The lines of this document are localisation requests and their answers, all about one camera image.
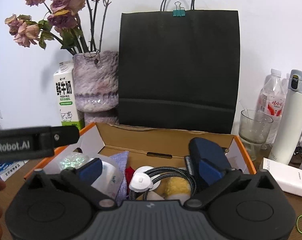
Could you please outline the purple woven cloth pouch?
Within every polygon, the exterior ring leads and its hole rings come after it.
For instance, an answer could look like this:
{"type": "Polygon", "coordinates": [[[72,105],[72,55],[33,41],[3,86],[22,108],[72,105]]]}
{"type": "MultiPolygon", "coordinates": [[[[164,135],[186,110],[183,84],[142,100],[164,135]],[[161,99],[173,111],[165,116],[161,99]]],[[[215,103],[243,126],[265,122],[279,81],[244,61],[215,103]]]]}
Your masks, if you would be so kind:
{"type": "Polygon", "coordinates": [[[121,185],[116,196],[116,203],[118,206],[120,206],[122,202],[127,198],[126,168],[127,168],[128,155],[129,152],[124,151],[121,153],[114,154],[110,157],[112,160],[116,162],[118,168],[122,173],[121,185]]]}

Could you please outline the white power bank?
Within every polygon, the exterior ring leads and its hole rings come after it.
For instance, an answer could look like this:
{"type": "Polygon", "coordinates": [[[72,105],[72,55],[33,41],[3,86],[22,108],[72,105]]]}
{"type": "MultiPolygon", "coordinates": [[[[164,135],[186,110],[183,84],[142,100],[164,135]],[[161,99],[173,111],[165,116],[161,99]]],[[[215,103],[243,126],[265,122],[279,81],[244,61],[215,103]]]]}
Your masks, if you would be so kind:
{"type": "Polygon", "coordinates": [[[284,192],[302,197],[302,170],[267,158],[260,169],[268,170],[284,192]]]}

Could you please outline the white round disc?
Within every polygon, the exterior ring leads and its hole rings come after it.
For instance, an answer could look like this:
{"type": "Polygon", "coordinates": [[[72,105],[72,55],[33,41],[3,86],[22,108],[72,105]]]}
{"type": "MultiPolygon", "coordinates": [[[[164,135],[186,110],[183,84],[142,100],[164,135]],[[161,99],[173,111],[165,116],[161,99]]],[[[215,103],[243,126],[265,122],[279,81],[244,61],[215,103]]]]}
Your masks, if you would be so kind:
{"type": "Polygon", "coordinates": [[[154,167],[152,166],[141,166],[139,167],[135,172],[133,177],[137,177],[137,178],[144,178],[147,175],[145,174],[145,172],[152,170],[154,167]]]}

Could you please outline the white round cap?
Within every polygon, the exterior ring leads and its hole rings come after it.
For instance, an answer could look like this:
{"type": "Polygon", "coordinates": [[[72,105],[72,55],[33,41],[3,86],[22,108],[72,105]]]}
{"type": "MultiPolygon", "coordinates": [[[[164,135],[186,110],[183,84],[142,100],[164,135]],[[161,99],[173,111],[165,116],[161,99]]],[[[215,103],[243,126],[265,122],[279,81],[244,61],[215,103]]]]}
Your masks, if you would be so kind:
{"type": "Polygon", "coordinates": [[[146,192],[153,187],[153,182],[145,173],[137,172],[133,175],[129,189],[134,192],[146,192]]]}

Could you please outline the yellow white plush toy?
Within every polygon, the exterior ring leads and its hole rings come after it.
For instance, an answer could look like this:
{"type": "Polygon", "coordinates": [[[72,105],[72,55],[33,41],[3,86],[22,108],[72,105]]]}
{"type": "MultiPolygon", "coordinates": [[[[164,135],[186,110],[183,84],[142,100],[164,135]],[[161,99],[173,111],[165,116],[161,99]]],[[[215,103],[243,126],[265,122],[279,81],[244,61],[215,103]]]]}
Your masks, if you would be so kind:
{"type": "Polygon", "coordinates": [[[159,195],[154,191],[150,191],[147,195],[147,200],[179,200],[181,205],[183,205],[190,198],[190,194],[190,184],[186,179],[171,177],[166,184],[164,194],[159,195]]]}

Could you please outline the black paper bag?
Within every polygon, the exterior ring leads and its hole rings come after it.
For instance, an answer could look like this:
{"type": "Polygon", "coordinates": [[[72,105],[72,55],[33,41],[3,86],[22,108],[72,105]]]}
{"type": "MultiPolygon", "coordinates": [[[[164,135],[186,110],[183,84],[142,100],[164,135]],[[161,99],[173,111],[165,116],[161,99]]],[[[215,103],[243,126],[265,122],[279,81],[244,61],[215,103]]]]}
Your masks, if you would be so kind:
{"type": "Polygon", "coordinates": [[[239,86],[239,13],[183,10],[184,17],[163,8],[122,15],[119,122],[229,134],[239,86]]]}

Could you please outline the iridescent plastic bag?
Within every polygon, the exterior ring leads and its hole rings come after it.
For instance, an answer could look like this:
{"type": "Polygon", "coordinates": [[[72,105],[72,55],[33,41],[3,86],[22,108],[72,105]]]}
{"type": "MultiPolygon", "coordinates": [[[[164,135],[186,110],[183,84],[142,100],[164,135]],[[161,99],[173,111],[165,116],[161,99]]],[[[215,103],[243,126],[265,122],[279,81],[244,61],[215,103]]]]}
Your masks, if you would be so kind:
{"type": "Polygon", "coordinates": [[[80,152],[72,152],[59,162],[60,170],[65,170],[67,168],[80,168],[90,161],[90,157],[80,152]]]}

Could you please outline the purple ceramic vase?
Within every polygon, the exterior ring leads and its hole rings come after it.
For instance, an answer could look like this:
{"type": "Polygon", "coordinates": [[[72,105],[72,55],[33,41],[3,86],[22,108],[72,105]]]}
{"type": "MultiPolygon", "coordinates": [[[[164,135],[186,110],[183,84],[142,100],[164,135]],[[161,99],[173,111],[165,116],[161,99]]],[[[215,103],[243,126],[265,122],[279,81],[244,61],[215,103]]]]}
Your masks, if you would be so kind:
{"type": "Polygon", "coordinates": [[[118,123],[118,52],[102,51],[73,56],[76,107],[86,124],[118,123]]]}

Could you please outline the clear plastic wipes pack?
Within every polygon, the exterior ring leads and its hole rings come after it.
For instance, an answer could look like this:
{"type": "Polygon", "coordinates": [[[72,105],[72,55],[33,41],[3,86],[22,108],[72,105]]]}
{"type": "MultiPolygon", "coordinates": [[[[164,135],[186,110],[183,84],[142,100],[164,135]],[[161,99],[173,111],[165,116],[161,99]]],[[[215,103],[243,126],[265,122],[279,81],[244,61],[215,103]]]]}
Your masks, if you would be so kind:
{"type": "Polygon", "coordinates": [[[116,199],[122,181],[122,173],[118,165],[110,157],[99,154],[102,161],[102,174],[91,184],[101,193],[116,199]]]}

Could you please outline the blue white paper packages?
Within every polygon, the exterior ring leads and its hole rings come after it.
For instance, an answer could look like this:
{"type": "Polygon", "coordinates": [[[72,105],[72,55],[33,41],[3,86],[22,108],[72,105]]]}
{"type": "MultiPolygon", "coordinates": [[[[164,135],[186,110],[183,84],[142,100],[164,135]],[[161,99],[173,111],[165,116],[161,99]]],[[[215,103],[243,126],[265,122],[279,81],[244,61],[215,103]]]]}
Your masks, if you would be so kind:
{"type": "Polygon", "coordinates": [[[15,161],[9,163],[0,163],[0,178],[3,181],[6,181],[27,162],[28,160],[15,161]]]}

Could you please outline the white thermos bottle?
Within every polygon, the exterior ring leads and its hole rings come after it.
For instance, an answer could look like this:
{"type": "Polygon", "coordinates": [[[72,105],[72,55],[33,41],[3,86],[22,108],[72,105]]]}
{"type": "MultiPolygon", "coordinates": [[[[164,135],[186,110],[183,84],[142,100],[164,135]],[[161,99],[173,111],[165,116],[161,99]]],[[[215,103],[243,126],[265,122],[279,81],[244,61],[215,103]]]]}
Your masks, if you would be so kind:
{"type": "Polygon", "coordinates": [[[269,159],[289,164],[302,133],[302,71],[293,69],[288,81],[282,119],[269,159]]]}

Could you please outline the left clear water bottle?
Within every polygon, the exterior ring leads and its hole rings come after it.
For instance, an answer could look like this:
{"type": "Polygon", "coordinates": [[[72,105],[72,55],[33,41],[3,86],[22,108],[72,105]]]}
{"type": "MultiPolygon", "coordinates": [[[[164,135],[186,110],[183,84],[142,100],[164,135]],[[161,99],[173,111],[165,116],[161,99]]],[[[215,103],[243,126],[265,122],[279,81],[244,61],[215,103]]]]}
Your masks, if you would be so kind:
{"type": "Polygon", "coordinates": [[[266,144],[274,142],[284,109],[286,94],[282,86],[281,76],[281,71],[271,69],[271,74],[266,78],[258,97],[257,110],[273,119],[266,144]]]}

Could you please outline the dried rose bouquet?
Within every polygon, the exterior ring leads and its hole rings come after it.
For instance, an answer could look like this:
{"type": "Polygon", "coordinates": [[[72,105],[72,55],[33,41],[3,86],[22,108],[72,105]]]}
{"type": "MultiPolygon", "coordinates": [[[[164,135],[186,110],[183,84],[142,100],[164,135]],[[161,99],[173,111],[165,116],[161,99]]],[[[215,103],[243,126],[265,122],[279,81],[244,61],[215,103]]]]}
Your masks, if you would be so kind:
{"type": "Polygon", "coordinates": [[[101,51],[102,42],[95,41],[97,10],[99,4],[107,9],[110,0],[25,0],[25,3],[30,7],[44,5],[47,14],[38,22],[30,15],[23,14],[14,14],[5,19],[5,25],[18,45],[25,48],[38,45],[46,49],[47,41],[56,40],[71,55],[101,51]],[[89,41],[85,39],[79,16],[84,8],[89,10],[89,41]]]}

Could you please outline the navy blue glasses case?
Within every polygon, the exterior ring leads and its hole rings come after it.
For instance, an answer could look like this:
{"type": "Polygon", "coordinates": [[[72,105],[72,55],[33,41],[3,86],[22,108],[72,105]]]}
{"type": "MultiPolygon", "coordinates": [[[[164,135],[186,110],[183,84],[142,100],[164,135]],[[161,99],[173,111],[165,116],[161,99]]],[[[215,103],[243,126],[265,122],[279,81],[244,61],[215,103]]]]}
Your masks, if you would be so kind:
{"type": "Polygon", "coordinates": [[[209,187],[231,169],[224,150],[215,142],[195,137],[188,144],[190,171],[197,186],[209,187]]]}

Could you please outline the red artificial rose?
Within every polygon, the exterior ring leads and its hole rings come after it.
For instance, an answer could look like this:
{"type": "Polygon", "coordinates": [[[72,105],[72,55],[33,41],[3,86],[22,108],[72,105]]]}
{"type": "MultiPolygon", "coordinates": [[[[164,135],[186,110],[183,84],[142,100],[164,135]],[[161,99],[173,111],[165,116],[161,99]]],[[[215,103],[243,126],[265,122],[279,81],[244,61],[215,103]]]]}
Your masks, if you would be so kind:
{"type": "Polygon", "coordinates": [[[127,184],[130,184],[134,173],[135,173],[135,170],[131,166],[126,168],[125,175],[126,175],[127,184]]]}

